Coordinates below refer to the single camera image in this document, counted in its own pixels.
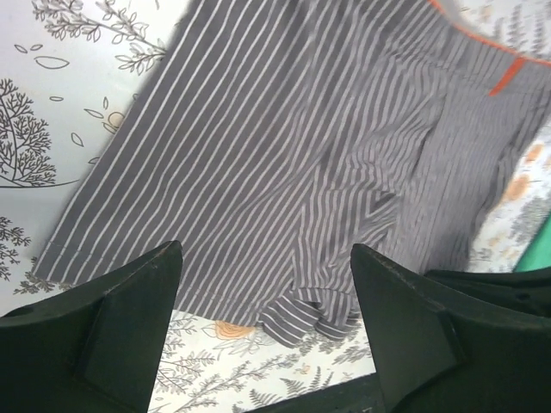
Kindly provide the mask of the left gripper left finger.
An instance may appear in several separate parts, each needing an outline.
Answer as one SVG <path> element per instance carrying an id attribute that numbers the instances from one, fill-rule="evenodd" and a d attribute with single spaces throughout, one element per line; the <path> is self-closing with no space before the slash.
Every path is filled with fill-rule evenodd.
<path id="1" fill-rule="evenodd" d="M 178 242 L 1 318 L 3 412 L 145 412 L 182 272 Z"/>

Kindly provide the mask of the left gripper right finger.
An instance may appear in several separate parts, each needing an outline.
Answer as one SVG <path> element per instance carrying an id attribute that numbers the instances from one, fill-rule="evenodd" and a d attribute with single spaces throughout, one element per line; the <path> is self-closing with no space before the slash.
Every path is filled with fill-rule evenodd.
<path id="1" fill-rule="evenodd" d="M 548 268 L 421 275 L 362 244 L 350 266 L 387 411 L 549 411 Z"/>

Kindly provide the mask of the grey striped underwear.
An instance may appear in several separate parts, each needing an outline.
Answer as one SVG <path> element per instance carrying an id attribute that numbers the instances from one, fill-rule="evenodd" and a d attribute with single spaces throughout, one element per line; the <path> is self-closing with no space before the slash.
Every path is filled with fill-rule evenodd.
<path id="1" fill-rule="evenodd" d="M 352 246 L 464 269 L 549 114 L 548 24 L 498 38 L 454 1 L 194 1 L 34 274 L 80 284 L 177 240 L 177 309 L 340 339 Z"/>

